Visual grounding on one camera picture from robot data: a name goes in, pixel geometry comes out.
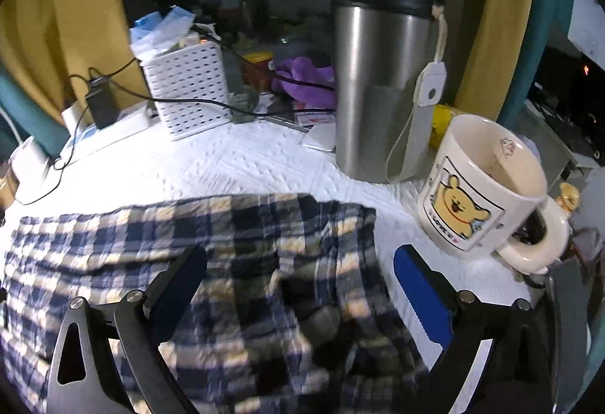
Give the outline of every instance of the cable cord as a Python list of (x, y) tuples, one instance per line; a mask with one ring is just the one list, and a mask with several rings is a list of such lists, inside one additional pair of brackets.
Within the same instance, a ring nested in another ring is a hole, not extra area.
[(131, 60), (129, 60), (124, 66), (122, 66), (120, 69), (114, 71), (113, 73), (110, 74), (106, 74), (105, 76), (107, 76), (107, 78), (113, 78), (115, 75), (120, 74), (123, 70), (125, 70), (128, 66), (130, 66), (131, 64), (133, 64), (134, 62), (136, 62), (137, 58), (133, 57)]
[[(74, 132), (77, 132), (77, 131), (78, 131), (78, 127), (80, 126), (80, 123), (82, 122), (82, 119), (84, 118), (84, 114), (87, 112), (87, 110), (88, 110), (88, 107), (86, 107), (86, 108), (84, 109), (84, 112), (82, 112), (82, 115), (80, 116), (80, 118), (78, 119), (78, 122), (76, 123), (76, 129), (75, 129), (75, 131), (74, 131)], [(66, 161), (66, 162), (63, 164), (63, 166), (62, 166), (61, 168), (56, 168), (56, 167), (55, 167), (55, 164), (56, 164), (56, 162), (58, 161), (58, 159), (57, 159), (57, 160), (55, 160), (55, 161), (54, 161), (54, 163), (53, 163), (53, 168), (54, 168), (55, 170), (57, 170), (57, 171), (59, 171), (59, 172), (60, 172), (60, 174), (59, 174), (59, 181), (57, 182), (57, 185), (55, 185), (55, 186), (54, 186), (52, 189), (50, 189), (50, 190), (49, 190), (49, 191), (48, 191), (46, 194), (44, 194), (44, 195), (42, 195), (42, 196), (38, 197), (37, 199), (34, 199), (34, 200), (33, 200), (33, 201), (31, 201), (31, 202), (21, 202), (21, 201), (20, 201), (19, 199), (17, 199), (17, 198), (15, 198), (15, 200), (16, 200), (16, 201), (17, 201), (19, 204), (21, 204), (22, 206), (29, 206), (29, 205), (31, 205), (31, 204), (34, 204), (34, 203), (36, 203), (36, 202), (38, 202), (38, 201), (40, 201), (40, 200), (44, 199), (44, 198), (45, 198), (47, 195), (50, 195), (51, 193), (53, 193), (53, 192), (54, 192), (54, 191), (55, 191), (55, 190), (56, 190), (56, 189), (59, 187), (59, 185), (61, 185), (61, 181), (63, 180), (63, 172), (64, 172), (64, 170), (65, 170), (65, 169), (66, 169), (66, 168), (69, 166), (69, 164), (71, 163), (71, 160), (73, 159), (73, 157), (74, 157), (74, 153), (75, 153), (75, 152), (76, 152), (76, 136), (74, 135), (74, 137), (73, 137), (73, 145), (71, 146), (71, 153), (70, 153), (70, 157), (69, 157), (69, 158), (67, 158), (67, 161)]]
[(10, 127), (10, 130), (13, 131), (13, 136), (17, 140), (17, 143), (19, 143), (19, 146), (21, 146), (23, 144), (23, 140), (19, 136), (19, 131), (17, 131), (17, 128), (14, 125), (13, 119), (11, 119), (8, 116), (8, 114), (6, 113), (6, 111), (4, 110), (4, 108), (2, 108), (2, 107), (0, 107), (0, 115), (4, 118), (4, 120), (8, 124), (8, 127)]
[(294, 114), (294, 113), (318, 113), (318, 112), (334, 112), (334, 110), (328, 110), (325, 108), (301, 108), (299, 110), (283, 110), (281, 112), (267, 112), (265, 114), (257, 114), (256, 112), (249, 112), (247, 110), (243, 110), (238, 107), (234, 107), (233, 105), (223, 104), (223, 102), (217, 102), (216, 100), (203, 99), (203, 98), (155, 98), (149, 95), (142, 95), (141, 93), (137, 93), (135, 91), (129, 90), (128, 88), (123, 87), (115, 80), (111, 79), (109, 75), (105, 75), (101, 73), (97, 68), (88, 68), (89, 74), (90, 72), (94, 74), (98, 74), (99, 76), (94, 79), (106, 78), (110, 81), (110, 84), (116, 87), (118, 90), (124, 91), (132, 96), (137, 98), (141, 98), (143, 100), (151, 100), (153, 102), (159, 102), (163, 104), (210, 104), (216, 105), (217, 107), (227, 108), (232, 112), (237, 112), (239, 114), (243, 114), (246, 116), (252, 116), (256, 118), (264, 118), (264, 117), (273, 117), (277, 115), (286, 115), (286, 114)]
[(80, 75), (80, 74), (70, 74), (70, 75), (68, 76), (68, 78), (69, 78), (70, 80), (71, 80), (71, 79), (73, 79), (73, 78), (77, 78), (77, 79), (79, 79), (79, 80), (81, 80), (81, 81), (84, 81), (84, 83), (86, 83), (86, 86), (87, 86), (87, 87), (88, 87), (88, 89), (90, 90), (90, 80), (87, 80), (87, 79), (86, 79), (86, 78), (84, 78), (82, 75)]

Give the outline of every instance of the plaid cloth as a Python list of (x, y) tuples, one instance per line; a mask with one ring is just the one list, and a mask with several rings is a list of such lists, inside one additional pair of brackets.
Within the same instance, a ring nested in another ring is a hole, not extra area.
[[(388, 299), (374, 220), (374, 209), (291, 194), (25, 217), (6, 255), (5, 374), (44, 413), (70, 299), (117, 301), (202, 245), (208, 275), (160, 346), (201, 412), (402, 412), (426, 368)], [(112, 349), (144, 410), (117, 341)]]

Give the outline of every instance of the cartoon dog print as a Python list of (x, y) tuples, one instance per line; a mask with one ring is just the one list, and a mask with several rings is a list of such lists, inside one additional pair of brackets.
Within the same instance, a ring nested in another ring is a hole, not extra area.
[(469, 239), (489, 219), (490, 212), (477, 206), (459, 187), (459, 182), (456, 175), (450, 175), (447, 183), (440, 181), (431, 199), (433, 208), (450, 230)]

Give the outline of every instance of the perforated basket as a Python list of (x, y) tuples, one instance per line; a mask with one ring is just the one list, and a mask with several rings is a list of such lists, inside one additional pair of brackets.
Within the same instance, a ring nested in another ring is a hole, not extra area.
[[(227, 81), (220, 48), (213, 42), (200, 43), (142, 65), (155, 98), (200, 98), (228, 101)], [(157, 112), (172, 140), (229, 122), (229, 110), (210, 104), (166, 104), (155, 102)]]

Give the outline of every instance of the screw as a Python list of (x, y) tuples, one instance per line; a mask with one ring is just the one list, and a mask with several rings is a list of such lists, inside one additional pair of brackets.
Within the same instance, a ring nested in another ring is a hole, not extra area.
[(461, 301), (464, 301), (465, 303), (472, 303), (473, 301), (475, 301), (475, 298), (477, 298), (475, 294), (472, 291), (469, 291), (468, 289), (463, 289), (461, 292), (459, 292), (458, 297), (461, 299)]
[(140, 289), (135, 289), (126, 295), (126, 301), (130, 303), (141, 301), (141, 298), (143, 298), (143, 292)]
[(84, 298), (82, 298), (81, 296), (78, 296), (78, 298), (72, 299), (72, 301), (70, 302), (70, 308), (72, 310), (78, 310), (78, 308), (80, 308), (83, 304), (84, 304)]
[(529, 302), (527, 301), (527, 299), (523, 299), (523, 298), (517, 298), (515, 300), (515, 303), (517, 304), (517, 306), (521, 309), (521, 310), (531, 310), (531, 305), (529, 304)]

